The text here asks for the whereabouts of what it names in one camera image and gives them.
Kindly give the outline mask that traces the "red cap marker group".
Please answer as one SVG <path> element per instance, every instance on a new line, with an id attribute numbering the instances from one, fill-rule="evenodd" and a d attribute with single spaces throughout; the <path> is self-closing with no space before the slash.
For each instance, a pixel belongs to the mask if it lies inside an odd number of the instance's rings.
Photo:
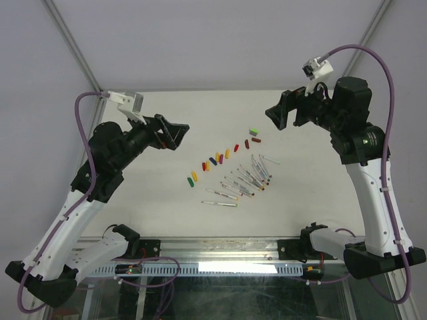
<path id="1" fill-rule="evenodd" d="M 241 169 L 248 175 L 251 177 L 251 179 L 257 183 L 260 186 L 260 189 L 262 191 L 265 190 L 264 184 L 254 175 L 252 174 L 249 170 L 247 170 L 243 165 L 240 165 Z"/>

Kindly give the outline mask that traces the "grey cap whiteboard marker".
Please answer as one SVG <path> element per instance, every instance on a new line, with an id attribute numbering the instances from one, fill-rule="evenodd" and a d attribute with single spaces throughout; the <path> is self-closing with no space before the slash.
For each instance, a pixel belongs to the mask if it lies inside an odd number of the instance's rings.
<path id="1" fill-rule="evenodd" d="M 262 164 L 263 170 L 265 171 L 266 175 L 269 178 L 272 178 L 272 174 L 270 173 L 270 170 L 268 169 L 268 166 L 267 166 L 264 158 L 261 155 L 259 155 L 259 158 L 260 158 L 260 163 Z"/>

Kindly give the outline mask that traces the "green cap marker pen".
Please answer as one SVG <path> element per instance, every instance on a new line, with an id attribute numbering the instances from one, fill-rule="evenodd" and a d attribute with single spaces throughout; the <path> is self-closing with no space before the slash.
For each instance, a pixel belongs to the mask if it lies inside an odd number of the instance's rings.
<path id="1" fill-rule="evenodd" d="M 215 201 L 201 201 L 201 203 L 206 205 L 215 205 L 215 206 L 221 206 L 221 207 L 238 207 L 237 203 L 221 203 L 221 202 L 215 202 Z"/>

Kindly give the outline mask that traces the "blue marker cap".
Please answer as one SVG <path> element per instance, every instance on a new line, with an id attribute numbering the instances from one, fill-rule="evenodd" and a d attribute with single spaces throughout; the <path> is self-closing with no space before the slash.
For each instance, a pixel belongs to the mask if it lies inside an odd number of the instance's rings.
<path id="1" fill-rule="evenodd" d="M 216 165 L 218 165 L 217 161 L 216 161 L 213 157 L 210 157 L 210 158 L 209 158 L 209 161 L 210 161 L 211 163 L 213 163 L 215 166 L 216 166 Z"/>

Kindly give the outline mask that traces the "blue cap marker pen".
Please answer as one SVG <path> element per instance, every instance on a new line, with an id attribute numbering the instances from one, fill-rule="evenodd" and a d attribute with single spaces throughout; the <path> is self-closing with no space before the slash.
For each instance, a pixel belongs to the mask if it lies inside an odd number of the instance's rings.
<path id="1" fill-rule="evenodd" d="M 229 177 L 224 177 L 224 179 L 235 189 L 238 189 L 248 197 L 253 197 L 254 194 L 247 188 L 245 188 L 243 185 L 239 184 L 238 182 L 234 181 L 233 179 L 230 179 Z"/>

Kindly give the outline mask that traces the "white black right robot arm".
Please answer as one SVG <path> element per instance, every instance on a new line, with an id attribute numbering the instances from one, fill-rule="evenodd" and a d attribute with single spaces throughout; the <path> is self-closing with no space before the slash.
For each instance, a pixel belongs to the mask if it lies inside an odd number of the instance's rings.
<path id="1" fill-rule="evenodd" d="M 300 231 L 298 251 L 306 258 L 323 252 L 342 260 L 355 279 L 366 279 L 426 261 L 425 251 L 413 246 L 399 212 L 390 217 L 387 200 L 395 202 L 391 165 L 381 172 L 385 133 L 368 122 L 372 91 L 364 79 L 342 77 L 332 96 L 321 84 L 306 94 L 305 88 L 284 91 L 278 104 L 265 114 L 279 130 L 287 126 L 288 114 L 296 111 L 293 123 L 313 123 L 331 137 L 334 151 L 346 168 L 358 198 L 365 234 L 350 237 L 328 226 L 312 223 Z"/>

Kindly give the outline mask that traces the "brown cap marker pen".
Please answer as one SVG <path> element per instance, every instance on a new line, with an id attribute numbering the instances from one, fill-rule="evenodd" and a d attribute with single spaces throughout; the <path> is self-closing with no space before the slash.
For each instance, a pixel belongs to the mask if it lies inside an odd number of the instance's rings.
<path id="1" fill-rule="evenodd" d="M 270 178 L 266 175 L 265 171 L 263 170 L 262 164 L 259 161 L 256 160 L 256 158 L 254 157 L 254 155 L 252 155 L 251 158 L 252 158 L 252 160 L 255 160 L 258 163 L 258 165 L 260 166 L 260 169 L 263 171 L 263 174 L 264 174 L 265 178 L 269 181 L 269 184 L 270 184 Z"/>

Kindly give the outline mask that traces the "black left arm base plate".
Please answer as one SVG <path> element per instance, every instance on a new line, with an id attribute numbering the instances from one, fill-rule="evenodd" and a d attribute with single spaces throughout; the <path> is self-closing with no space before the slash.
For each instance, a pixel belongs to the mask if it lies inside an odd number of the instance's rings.
<path id="1" fill-rule="evenodd" d="M 132 241 L 125 253 L 116 257 L 121 260 L 142 260 L 145 258 L 159 257 L 161 251 L 160 239 L 143 239 Z"/>

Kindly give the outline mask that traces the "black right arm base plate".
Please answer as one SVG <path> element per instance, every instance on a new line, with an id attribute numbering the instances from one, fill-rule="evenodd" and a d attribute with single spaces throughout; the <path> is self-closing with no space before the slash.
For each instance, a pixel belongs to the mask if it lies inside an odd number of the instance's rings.
<path id="1" fill-rule="evenodd" d="M 319 261 L 322 253 L 326 260 L 335 260 L 343 253 L 340 248 L 317 251 L 314 249 L 310 238 L 304 237 L 279 239 L 277 245 L 280 261 L 296 260 L 302 263 L 306 263 L 308 260 Z"/>

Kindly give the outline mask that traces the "white lime-tipped marker body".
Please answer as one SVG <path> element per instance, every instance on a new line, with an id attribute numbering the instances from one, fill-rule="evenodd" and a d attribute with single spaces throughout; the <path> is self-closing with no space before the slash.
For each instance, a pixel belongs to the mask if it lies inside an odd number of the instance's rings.
<path id="1" fill-rule="evenodd" d="M 260 157 L 261 157 L 263 160 L 266 160 L 266 161 L 269 161 L 269 162 L 271 162 L 271 163 L 275 163 L 275 164 L 277 164 L 277 165 L 280 165 L 280 162 L 279 162 L 278 160 L 276 160 L 276 159 L 273 159 L 273 158 L 268 157 L 268 156 L 265 156 L 265 155 L 260 155 Z"/>

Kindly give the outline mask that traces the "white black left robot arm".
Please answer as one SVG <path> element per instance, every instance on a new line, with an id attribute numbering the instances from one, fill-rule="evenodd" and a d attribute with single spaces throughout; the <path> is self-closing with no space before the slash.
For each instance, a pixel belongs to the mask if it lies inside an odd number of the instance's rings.
<path id="1" fill-rule="evenodd" d="M 57 308 L 97 267 L 116 258 L 141 257 L 139 233 L 123 224 L 81 253 L 71 252 L 123 182 L 124 169 L 148 147 L 176 150 L 189 131 L 188 124 L 170 123 L 160 114 L 130 124 L 130 131 L 113 121 L 95 128 L 87 141 L 88 160 L 72 181 L 58 216 L 31 254 L 6 267 L 6 274 L 19 283 L 19 296 L 28 291 L 43 306 Z"/>

